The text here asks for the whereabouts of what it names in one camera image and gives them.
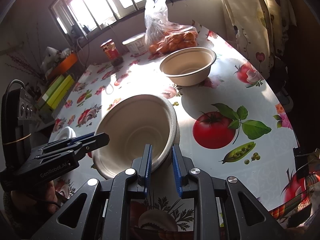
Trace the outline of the left hand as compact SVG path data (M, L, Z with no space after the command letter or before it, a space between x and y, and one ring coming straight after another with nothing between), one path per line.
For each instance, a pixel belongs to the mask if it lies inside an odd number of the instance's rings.
M11 191L7 193L7 198L11 200L14 207L21 211L27 211L31 207L36 207L37 204L44 204L45 209L54 214L58 207L57 196L55 191L54 182L50 181L46 186L40 187L42 192L38 193L38 197L29 197L23 193L17 191Z

